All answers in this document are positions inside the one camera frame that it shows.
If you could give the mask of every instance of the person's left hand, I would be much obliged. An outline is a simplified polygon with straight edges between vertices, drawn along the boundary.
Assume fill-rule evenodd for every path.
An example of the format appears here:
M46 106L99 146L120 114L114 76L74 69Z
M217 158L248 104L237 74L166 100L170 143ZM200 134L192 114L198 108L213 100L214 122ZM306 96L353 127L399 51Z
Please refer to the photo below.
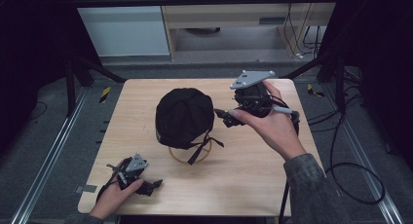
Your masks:
M94 208L89 213L90 216L97 217L101 220L106 219L143 184L143 179L137 179L129 187L121 190L119 182L117 181L118 176L115 176L112 179L112 183L102 193L96 205L94 205Z

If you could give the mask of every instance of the hat strap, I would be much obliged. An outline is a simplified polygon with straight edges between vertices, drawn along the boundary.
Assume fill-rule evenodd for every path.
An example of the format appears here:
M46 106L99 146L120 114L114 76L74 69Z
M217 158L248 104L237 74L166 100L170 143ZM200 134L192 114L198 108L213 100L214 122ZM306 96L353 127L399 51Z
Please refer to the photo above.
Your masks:
M212 138L212 137L208 137L209 133L210 133L210 130L208 130L206 132L206 135L204 136L204 142L203 143L197 143L197 144L201 144L201 145L200 145L200 147L198 147L197 151L195 151L195 153L189 159L189 161L188 161L189 165L192 166L195 163L197 158L200 156L201 151L203 150L204 146L206 146L211 140L215 141L219 146L224 147L224 144L221 141L218 141L218 140L216 140L215 138Z

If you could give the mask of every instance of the human hand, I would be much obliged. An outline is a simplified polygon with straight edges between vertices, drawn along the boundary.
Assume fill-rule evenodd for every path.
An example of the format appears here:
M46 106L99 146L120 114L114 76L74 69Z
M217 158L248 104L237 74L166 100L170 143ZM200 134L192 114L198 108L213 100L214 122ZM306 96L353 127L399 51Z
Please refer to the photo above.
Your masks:
M119 187L118 176L114 176L112 182L102 193L89 215L101 220L106 219L114 213L131 194L139 189L142 184L143 179L137 179L129 187L122 190Z
M262 82L270 95L282 98L278 89L267 81ZM248 112L234 109L229 113L252 127L264 141L276 150L286 161L306 153L289 115L271 110L265 118L255 117Z

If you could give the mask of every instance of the wooden panel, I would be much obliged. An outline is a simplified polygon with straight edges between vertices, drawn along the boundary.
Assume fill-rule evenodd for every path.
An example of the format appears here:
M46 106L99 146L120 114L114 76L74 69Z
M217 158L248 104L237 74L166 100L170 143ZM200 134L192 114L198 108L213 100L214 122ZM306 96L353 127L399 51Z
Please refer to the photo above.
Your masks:
M248 126L226 128L215 118L210 136L214 144L209 156L189 166L176 161L167 146L156 139L155 114L160 99L175 88L196 88L211 96L216 108L236 107L230 79L128 80L120 95L106 135L100 146L88 184L98 189L110 177L107 164L116 165L139 153L148 160L142 173L148 181L164 179L151 197L131 196L118 210L120 214L276 216L285 184L282 157ZM307 151L319 155L294 84L290 80L270 80L282 98L301 114L300 139ZM84 193L81 212L94 206L96 193ZM290 215L289 205L285 211Z

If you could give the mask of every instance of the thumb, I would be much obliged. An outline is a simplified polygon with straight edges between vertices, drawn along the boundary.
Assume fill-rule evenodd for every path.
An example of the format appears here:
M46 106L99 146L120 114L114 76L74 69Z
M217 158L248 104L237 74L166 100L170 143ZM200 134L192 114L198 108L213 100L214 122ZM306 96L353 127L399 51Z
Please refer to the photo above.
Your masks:
M234 118L254 128L256 117L241 109L229 110L228 113Z
M143 184L143 179L139 178L137 179L135 182L131 183L131 185L129 185L127 188L124 189L124 192L130 196L131 194L133 194L134 192L137 191L137 189L140 188L140 186L142 186Z

